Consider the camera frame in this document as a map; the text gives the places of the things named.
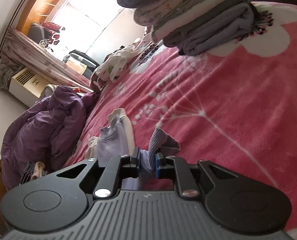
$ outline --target silver screw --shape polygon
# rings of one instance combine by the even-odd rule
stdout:
[[[108,197],[111,194],[111,192],[106,188],[100,188],[97,191],[95,191],[96,197]]]
[[[182,192],[185,197],[197,197],[200,193],[195,189],[186,189]]]

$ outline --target white air conditioner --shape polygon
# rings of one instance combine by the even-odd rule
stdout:
[[[44,87],[50,82],[24,68],[12,77],[9,92],[26,106],[31,107],[40,97]]]

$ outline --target bright window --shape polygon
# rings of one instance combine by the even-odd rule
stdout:
[[[68,0],[53,19],[66,29],[50,46],[53,55],[63,60],[73,49],[86,52],[121,10],[116,0]]]

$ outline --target pink curtain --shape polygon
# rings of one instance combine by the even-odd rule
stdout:
[[[77,73],[64,62],[20,31],[10,27],[1,53],[1,63],[6,67],[24,65],[41,76],[52,78],[58,85],[79,86],[89,92],[89,79]]]

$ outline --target floral blanket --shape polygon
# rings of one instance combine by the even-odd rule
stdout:
[[[283,191],[292,202],[285,230],[297,238],[297,6],[255,6],[262,21],[250,35],[195,57],[159,46],[109,84],[66,166],[84,159],[88,139],[122,107],[136,146],[147,149],[161,127],[188,163],[209,159]]]

